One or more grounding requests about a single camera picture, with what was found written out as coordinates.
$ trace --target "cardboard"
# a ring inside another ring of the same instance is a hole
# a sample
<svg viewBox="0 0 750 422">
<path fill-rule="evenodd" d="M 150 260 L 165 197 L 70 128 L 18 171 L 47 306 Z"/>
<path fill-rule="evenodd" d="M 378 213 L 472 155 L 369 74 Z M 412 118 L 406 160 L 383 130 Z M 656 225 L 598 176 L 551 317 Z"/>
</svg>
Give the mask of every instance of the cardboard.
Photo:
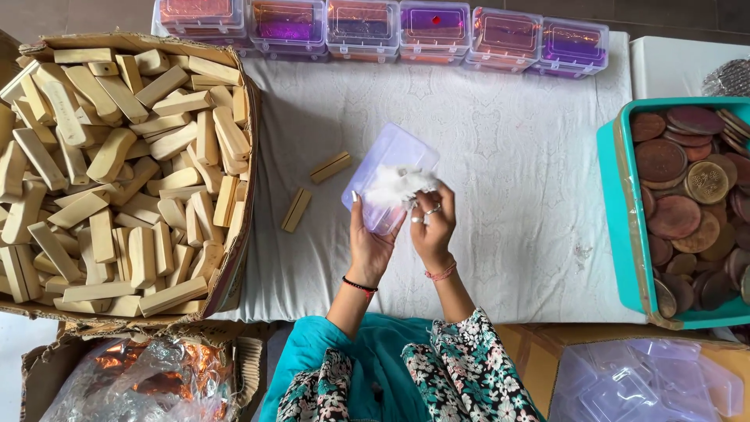
<svg viewBox="0 0 750 422">
<path fill-rule="evenodd" d="M 610 340 L 666 338 L 701 343 L 701 353 L 740 377 L 745 383 L 745 403 L 750 403 L 750 346 L 726 342 L 691 331 L 672 331 L 636 324 L 525 324 L 496 325 L 505 350 L 529 391 L 537 409 L 549 417 L 557 370 L 563 349 Z M 750 420 L 750 406 L 741 415 L 722 417 L 724 422 Z"/>
<path fill-rule="evenodd" d="M 116 324 L 75 325 L 67 323 L 59 331 L 57 340 L 34 348 L 22 359 L 22 400 L 20 422 L 38 422 L 55 399 L 65 380 L 82 357 L 101 337 L 144 338 L 173 336 L 223 348 L 220 356 L 234 364 L 235 401 L 229 405 L 237 409 L 232 422 L 250 420 L 265 393 L 266 380 L 260 370 L 264 360 L 264 341 L 269 324 L 247 326 L 233 321 L 203 321 L 193 324 L 174 324 L 165 327 L 144 327 L 122 330 Z"/>
<path fill-rule="evenodd" d="M 24 44 L 20 47 L 20 52 L 24 56 L 38 60 L 42 63 L 54 62 L 55 49 L 82 49 L 82 48 L 114 48 L 118 54 L 136 55 L 145 51 L 158 48 L 167 55 L 178 56 L 195 56 L 201 59 L 207 59 L 217 62 L 221 65 L 234 68 L 239 71 L 240 78 L 237 83 L 248 90 L 247 107 L 250 111 L 250 119 L 245 125 L 253 133 L 253 138 L 257 138 L 257 128 L 260 120 L 260 91 L 252 80 L 245 76 L 242 68 L 242 62 L 231 47 L 215 47 L 207 44 L 198 44 L 191 41 L 183 41 L 174 37 L 154 37 L 151 35 L 136 34 L 130 32 L 109 32 L 100 34 L 86 35 L 64 35 L 64 36 L 43 36 L 34 44 Z M 5 62 L 12 62 L 10 67 L 16 73 L 21 69 L 14 61 L 17 57 L 15 54 L 3 54 L 0 56 L 0 76 Z M 10 80 L 13 75 L 7 78 L 0 77 L 0 80 Z M 226 245 L 226 252 L 220 266 L 220 276 L 216 282 L 211 283 L 208 290 L 208 297 L 205 300 L 205 306 L 200 310 L 189 315 L 155 315 L 150 318 L 123 318 L 107 317 L 102 315 L 77 314 L 72 312 L 63 312 L 52 306 L 45 306 L 39 303 L 21 303 L 15 304 L 12 297 L 6 294 L 0 294 L 0 311 L 10 312 L 18 315 L 25 315 L 31 318 L 54 318 L 62 321 L 76 322 L 104 322 L 108 324 L 123 325 L 129 324 L 135 327 L 161 326 L 189 321 L 199 321 L 216 312 L 223 312 L 235 309 L 239 305 L 240 289 L 244 283 L 244 267 L 246 258 L 246 249 L 248 243 L 248 234 L 250 219 L 253 208 L 253 195 L 255 189 L 255 176 L 257 171 L 257 154 L 251 154 L 250 157 L 250 183 L 247 184 L 247 198 L 242 211 L 242 227 L 238 236 L 232 241 L 231 245 Z"/>
</svg>

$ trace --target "teal plastic tub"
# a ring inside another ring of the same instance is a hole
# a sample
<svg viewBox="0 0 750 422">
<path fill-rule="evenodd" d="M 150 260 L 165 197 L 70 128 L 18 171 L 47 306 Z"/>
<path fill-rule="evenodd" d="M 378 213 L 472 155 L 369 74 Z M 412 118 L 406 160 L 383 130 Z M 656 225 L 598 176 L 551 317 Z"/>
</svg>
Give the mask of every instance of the teal plastic tub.
<svg viewBox="0 0 750 422">
<path fill-rule="evenodd" d="M 619 300 L 648 316 L 649 322 L 672 330 L 750 324 L 750 306 L 738 297 L 715 311 L 687 311 L 664 319 L 656 305 L 641 184 L 635 169 L 630 114 L 681 104 L 725 108 L 750 122 L 750 98 L 689 97 L 651 98 L 625 105 L 611 122 L 596 132 L 599 170 L 607 209 L 607 225 L 617 277 Z"/>
</svg>

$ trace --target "floral dress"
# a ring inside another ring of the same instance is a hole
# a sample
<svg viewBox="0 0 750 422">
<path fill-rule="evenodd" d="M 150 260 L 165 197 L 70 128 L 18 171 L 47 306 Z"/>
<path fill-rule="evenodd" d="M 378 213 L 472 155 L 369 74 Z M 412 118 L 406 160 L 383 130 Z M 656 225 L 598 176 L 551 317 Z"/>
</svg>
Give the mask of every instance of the floral dress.
<svg viewBox="0 0 750 422">
<path fill-rule="evenodd" d="M 456 324 L 434 322 L 430 337 L 429 345 L 406 345 L 401 358 L 432 420 L 544 421 L 483 310 Z M 294 377 L 277 421 L 349 420 L 351 374 L 352 361 L 328 348 L 320 368 Z"/>
</svg>

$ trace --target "hand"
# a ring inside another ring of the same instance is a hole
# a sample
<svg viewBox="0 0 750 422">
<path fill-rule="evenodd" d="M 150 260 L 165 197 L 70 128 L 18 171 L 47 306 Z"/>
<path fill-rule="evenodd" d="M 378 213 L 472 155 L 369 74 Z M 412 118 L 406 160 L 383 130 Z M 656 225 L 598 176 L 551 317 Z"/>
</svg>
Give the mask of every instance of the hand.
<svg viewBox="0 0 750 422">
<path fill-rule="evenodd" d="M 393 254 L 396 236 L 401 230 L 404 218 L 396 223 L 390 234 L 380 236 L 370 233 L 362 218 L 362 197 L 352 192 L 352 221 L 349 227 L 349 244 L 352 249 L 352 266 L 346 272 L 346 279 L 352 283 L 375 288 L 386 272 L 388 261 Z"/>
<path fill-rule="evenodd" d="M 437 192 L 417 192 L 417 203 L 412 218 L 426 219 L 429 224 L 412 222 L 412 243 L 424 268 L 432 274 L 440 274 L 455 262 L 448 252 L 448 243 L 456 228 L 454 193 L 441 182 Z M 424 214 L 438 204 L 440 209 L 425 217 Z"/>
</svg>

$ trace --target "silver ring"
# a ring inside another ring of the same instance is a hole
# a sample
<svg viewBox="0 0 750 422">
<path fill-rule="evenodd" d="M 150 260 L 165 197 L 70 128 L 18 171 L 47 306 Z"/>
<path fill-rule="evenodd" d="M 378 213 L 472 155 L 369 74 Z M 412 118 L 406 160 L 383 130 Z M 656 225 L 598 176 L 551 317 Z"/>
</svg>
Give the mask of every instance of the silver ring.
<svg viewBox="0 0 750 422">
<path fill-rule="evenodd" d="M 442 206 L 441 206 L 441 205 L 440 205 L 440 204 L 438 203 L 438 204 L 437 204 L 437 206 L 436 206 L 435 208 L 433 208 L 433 209 L 431 209 L 431 210 L 427 211 L 427 212 L 426 212 L 426 213 L 424 213 L 424 214 L 425 214 L 426 216 L 429 216 L 429 215 L 430 215 L 430 214 L 432 214 L 432 213 L 437 213 L 438 211 L 440 211 L 440 208 L 442 208 Z"/>
</svg>

